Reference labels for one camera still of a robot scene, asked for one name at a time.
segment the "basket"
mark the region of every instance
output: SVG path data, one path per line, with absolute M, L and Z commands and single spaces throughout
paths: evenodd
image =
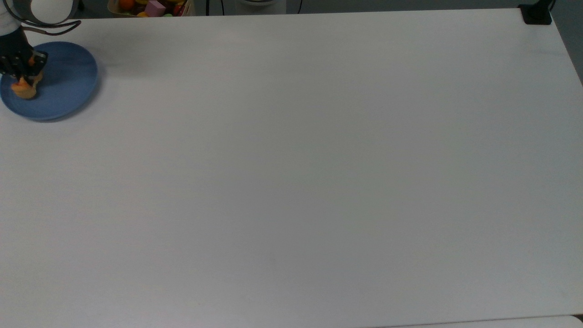
M 128 17 L 137 17 L 136 15 L 132 15 L 129 13 L 122 13 L 120 10 L 120 0 L 109 0 L 107 2 L 107 9 L 111 12 L 114 17 L 117 18 L 128 18 Z M 194 3 L 193 0 L 186 0 L 184 4 L 184 11 L 182 13 L 183 16 L 194 16 Z

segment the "table surface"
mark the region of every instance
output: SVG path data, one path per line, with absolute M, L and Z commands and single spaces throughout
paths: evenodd
M 99 92 L 0 110 L 2 327 L 583 313 L 583 88 L 517 9 L 86 20 Z

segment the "white cylinder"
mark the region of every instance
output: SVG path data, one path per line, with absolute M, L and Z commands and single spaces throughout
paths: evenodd
M 286 0 L 235 0 L 237 15 L 284 15 Z
M 10 6 L 10 9 L 14 12 L 14 3 L 12 0 L 8 0 L 7 3 Z M 8 13 L 4 4 L 0 4 L 0 36 L 16 31 L 19 26 L 20 22 Z

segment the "toy fruit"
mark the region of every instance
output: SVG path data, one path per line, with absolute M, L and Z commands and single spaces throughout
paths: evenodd
M 181 16 L 180 9 L 182 8 L 182 4 L 183 4 L 183 2 L 176 4 L 176 6 L 174 7 L 174 10 L 173 10 L 173 13 L 172 13 L 174 16 Z
M 120 0 L 120 9 L 123 11 L 130 11 L 134 7 L 134 0 Z
M 13 83 L 10 88 L 14 93 L 21 97 L 22 99 L 32 99 L 36 95 L 36 85 L 43 79 L 43 72 L 41 71 L 34 78 L 34 83 L 29 85 L 26 83 L 24 78 L 20 78 L 20 81 Z

